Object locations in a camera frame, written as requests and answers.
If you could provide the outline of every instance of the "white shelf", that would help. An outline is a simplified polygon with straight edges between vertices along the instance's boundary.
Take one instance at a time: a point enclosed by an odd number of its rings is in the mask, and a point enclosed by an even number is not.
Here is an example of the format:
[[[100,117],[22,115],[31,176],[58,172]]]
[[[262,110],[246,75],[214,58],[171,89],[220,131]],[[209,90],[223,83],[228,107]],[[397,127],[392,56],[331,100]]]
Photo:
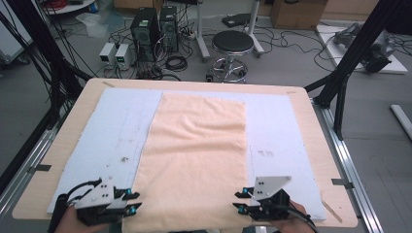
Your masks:
[[[64,14],[64,13],[70,13],[77,11],[81,8],[88,7],[90,4],[94,3],[96,0],[85,0],[85,2],[82,5],[67,5],[63,9],[60,10],[50,10],[50,9],[44,9],[46,13],[49,13],[50,15],[59,15],[59,14]]]

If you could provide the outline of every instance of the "wooden table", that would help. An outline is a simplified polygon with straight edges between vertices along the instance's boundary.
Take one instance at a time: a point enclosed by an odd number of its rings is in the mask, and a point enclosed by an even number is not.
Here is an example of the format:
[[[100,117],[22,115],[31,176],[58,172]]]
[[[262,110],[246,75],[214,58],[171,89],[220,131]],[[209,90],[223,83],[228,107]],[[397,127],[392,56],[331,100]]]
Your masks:
[[[81,137],[102,92],[105,88],[111,87],[288,95],[326,208],[326,220],[317,222],[317,225],[331,227],[355,227],[358,225],[358,219],[345,187],[334,185],[331,181],[331,179],[341,179],[341,177],[310,99],[302,87],[108,79],[93,79],[87,83],[41,162],[41,164],[51,165],[50,170],[48,172],[37,171],[33,175],[13,210],[14,218],[51,218],[51,215],[47,214],[47,207],[57,188],[64,166]]]

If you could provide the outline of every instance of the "black metal pole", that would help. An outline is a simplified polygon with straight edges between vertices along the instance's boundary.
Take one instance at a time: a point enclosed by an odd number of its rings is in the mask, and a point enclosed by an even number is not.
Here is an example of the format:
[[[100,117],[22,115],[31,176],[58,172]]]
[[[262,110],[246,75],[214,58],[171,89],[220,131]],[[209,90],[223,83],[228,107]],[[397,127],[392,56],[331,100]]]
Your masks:
[[[340,140],[343,140],[341,129],[348,80],[379,34],[397,13],[401,2],[402,0],[380,0],[336,69],[325,78],[305,86],[306,91],[312,91],[325,85],[321,93],[314,98],[314,102],[322,108],[329,108],[330,102],[338,95],[333,129]]]

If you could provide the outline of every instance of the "stool caster wheel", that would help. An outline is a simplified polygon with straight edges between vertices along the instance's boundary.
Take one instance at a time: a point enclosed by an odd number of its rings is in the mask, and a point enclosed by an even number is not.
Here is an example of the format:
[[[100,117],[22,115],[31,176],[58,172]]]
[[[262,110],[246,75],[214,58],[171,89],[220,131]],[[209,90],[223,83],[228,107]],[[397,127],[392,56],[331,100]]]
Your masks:
[[[213,80],[213,76],[212,75],[206,75],[206,82],[207,83],[211,83]]]
[[[245,70],[239,71],[239,77],[240,77],[240,78],[243,78],[243,77],[245,77],[245,76],[246,76],[246,71],[245,71]]]

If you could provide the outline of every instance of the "orange towel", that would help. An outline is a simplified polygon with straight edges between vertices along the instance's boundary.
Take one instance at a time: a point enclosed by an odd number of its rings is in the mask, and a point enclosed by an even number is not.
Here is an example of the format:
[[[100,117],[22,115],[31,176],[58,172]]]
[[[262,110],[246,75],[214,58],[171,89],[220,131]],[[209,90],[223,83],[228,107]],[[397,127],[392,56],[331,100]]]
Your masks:
[[[250,225],[232,206],[248,185],[245,124],[242,102],[163,93],[133,186],[143,205],[123,232]]]

